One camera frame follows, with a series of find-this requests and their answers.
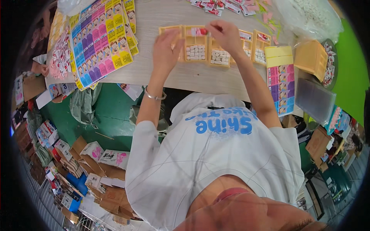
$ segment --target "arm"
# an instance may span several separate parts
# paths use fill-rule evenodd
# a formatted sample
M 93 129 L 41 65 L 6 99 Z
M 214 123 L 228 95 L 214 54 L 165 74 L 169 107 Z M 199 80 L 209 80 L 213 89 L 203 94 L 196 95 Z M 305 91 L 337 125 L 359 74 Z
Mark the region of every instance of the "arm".
M 240 45 L 238 28 L 222 20 L 212 21 L 206 25 L 212 36 L 218 41 L 223 49 L 228 51 L 236 61 L 239 72 L 247 89 L 257 117 L 268 127 L 281 127 L 271 93 L 251 60 Z
M 155 39 L 153 47 L 153 71 L 147 87 L 147 91 L 151 96 L 162 96 L 163 85 L 177 63 L 184 41 L 179 39 L 173 50 L 171 43 L 178 34 L 179 30 L 167 30 Z M 136 124 L 149 120 L 157 127 L 160 109 L 160 100 L 151 99 L 144 95 Z

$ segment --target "blue text print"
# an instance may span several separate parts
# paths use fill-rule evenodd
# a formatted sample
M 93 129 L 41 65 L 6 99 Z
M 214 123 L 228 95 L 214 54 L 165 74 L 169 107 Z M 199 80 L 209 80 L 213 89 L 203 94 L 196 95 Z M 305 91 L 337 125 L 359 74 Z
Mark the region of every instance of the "blue text print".
M 185 118 L 185 121 L 193 119 L 195 119 L 196 132 L 198 134 L 203 134 L 209 130 L 217 134 L 240 132 L 247 135 L 252 133 L 252 124 L 250 122 L 258 120 L 253 113 L 240 107 L 204 112 L 197 116 Z

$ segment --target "silver bracelet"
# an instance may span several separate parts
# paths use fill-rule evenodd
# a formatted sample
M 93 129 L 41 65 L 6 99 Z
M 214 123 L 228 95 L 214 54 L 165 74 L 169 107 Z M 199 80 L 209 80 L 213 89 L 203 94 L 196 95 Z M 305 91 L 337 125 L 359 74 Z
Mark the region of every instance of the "silver bracelet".
M 162 94 L 163 94 L 163 95 L 162 95 L 162 97 L 152 96 L 152 95 L 150 95 L 150 94 L 148 93 L 147 88 L 148 88 L 148 86 L 145 88 L 144 93 L 147 95 L 147 97 L 149 97 L 149 98 L 151 98 L 151 99 L 155 99 L 155 100 L 164 100 L 164 99 L 167 97 L 166 93 L 164 93 L 164 92 L 162 92 Z

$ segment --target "wooden table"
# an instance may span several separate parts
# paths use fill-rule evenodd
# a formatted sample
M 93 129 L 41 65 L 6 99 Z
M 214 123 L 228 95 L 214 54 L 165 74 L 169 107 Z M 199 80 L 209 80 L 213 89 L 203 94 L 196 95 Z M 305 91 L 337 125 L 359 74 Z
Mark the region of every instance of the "wooden table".
M 206 13 L 203 9 L 190 5 L 186 0 L 136 0 L 136 36 L 139 40 L 139 54 L 134 57 L 134 62 L 118 69 L 108 75 L 101 82 L 126 83 L 147 85 L 153 69 L 152 46 L 155 37 L 158 35 L 158 28 L 172 25 L 205 25 L 207 22 L 223 19 L 235 23 L 239 29 L 253 32 L 257 29 L 268 33 L 268 30 L 259 23 L 254 16 L 244 16 L 225 9 L 222 17 Z M 275 19 L 279 18 L 279 13 L 273 7 Z M 262 21 L 262 15 L 256 16 Z M 280 45 L 292 45 L 293 33 L 282 31 L 279 37 Z M 258 72 L 266 81 L 266 67 L 255 64 Z M 296 70 L 296 87 L 298 70 Z M 73 77 L 69 76 L 65 80 L 53 79 L 48 77 L 46 84 L 74 82 Z M 245 89 L 243 80 L 236 65 L 230 69 L 214 68 L 204 63 L 183 63 L 178 62 L 176 67 L 169 75 L 165 87 L 185 89 L 209 94 L 231 94 L 238 99 L 248 101 L 249 96 Z M 303 116 L 303 112 L 295 105 L 294 114 Z

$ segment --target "person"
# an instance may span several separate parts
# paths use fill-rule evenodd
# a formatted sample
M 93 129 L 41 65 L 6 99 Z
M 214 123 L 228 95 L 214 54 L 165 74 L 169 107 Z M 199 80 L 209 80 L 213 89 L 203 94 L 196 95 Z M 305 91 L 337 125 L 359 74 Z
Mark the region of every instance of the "person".
M 324 223 L 294 206 L 305 178 L 297 133 L 282 128 L 238 28 L 217 20 L 206 29 L 236 61 L 257 117 L 232 95 L 192 93 L 173 108 L 160 144 L 163 86 L 184 41 L 171 49 L 179 31 L 158 36 L 126 169 L 132 209 L 158 230 L 321 230 Z

